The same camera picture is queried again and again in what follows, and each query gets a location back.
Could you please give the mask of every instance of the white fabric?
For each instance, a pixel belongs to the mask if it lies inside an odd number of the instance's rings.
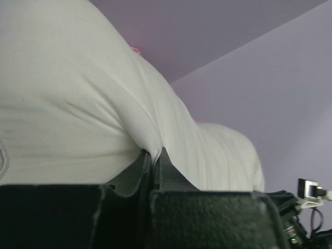
[[[264,190],[251,142],[196,124],[90,2],[0,0],[1,184],[103,183],[163,146],[202,190]]]

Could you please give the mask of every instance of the wall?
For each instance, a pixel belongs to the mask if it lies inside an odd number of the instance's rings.
[[[332,189],[331,13],[328,1],[172,83],[196,121],[252,140],[267,191],[296,193],[297,178]],[[321,210],[332,228],[332,204]]]

